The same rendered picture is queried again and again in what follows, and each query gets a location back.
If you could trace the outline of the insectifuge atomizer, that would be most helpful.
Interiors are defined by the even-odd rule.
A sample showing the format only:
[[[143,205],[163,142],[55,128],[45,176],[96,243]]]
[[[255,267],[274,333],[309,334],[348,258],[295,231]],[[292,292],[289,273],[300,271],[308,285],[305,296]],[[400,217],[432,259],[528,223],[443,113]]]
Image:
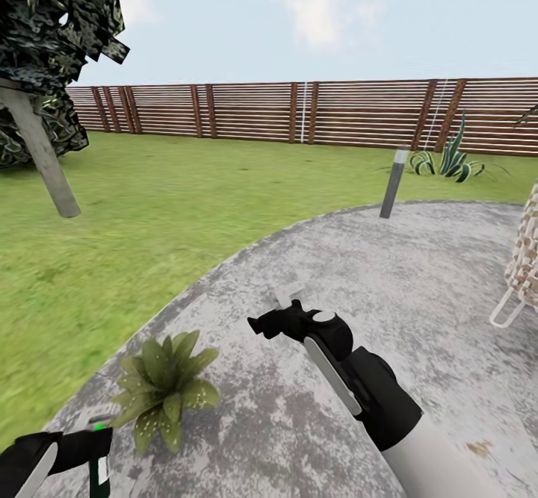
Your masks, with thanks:
[[[110,496],[110,462],[108,456],[89,461],[89,498]]]

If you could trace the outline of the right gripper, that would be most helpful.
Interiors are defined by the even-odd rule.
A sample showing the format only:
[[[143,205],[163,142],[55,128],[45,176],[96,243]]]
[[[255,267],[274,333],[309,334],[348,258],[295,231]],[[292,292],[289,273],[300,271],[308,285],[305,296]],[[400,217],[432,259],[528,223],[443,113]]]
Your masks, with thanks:
[[[256,334],[264,332],[264,336],[268,340],[271,340],[278,334],[291,337],[291,332],[289,331],[290,320],[297,312],[302,311],[303,307],[300,300],[295,299],[290,301],[290,307],[276,307],[259,318],[247,318],[247,321]]]

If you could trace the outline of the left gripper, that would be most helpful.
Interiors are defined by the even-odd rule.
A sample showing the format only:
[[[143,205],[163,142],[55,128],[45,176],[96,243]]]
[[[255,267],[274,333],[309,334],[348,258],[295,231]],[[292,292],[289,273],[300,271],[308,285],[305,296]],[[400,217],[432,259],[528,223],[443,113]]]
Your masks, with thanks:
[[[70,464],[71,468],[89,462],[90,460],[110,457],[111,444],[114,432],[110,427],[103,427],[94,431],[72,433],[72,438],[77,438],[75,459]]]

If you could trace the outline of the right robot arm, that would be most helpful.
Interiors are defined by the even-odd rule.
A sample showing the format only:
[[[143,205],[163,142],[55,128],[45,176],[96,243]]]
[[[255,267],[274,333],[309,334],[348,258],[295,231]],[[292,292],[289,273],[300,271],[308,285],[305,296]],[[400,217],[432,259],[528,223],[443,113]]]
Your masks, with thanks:
[[[322,375],[388,462],[408,498],[507,498],[400,387],[388,363],[364,346],[353,349],[349,326],[335,311],[303,311],[292,282],[274,291],[276,308],[247,318],[256,334],[304,343]]]

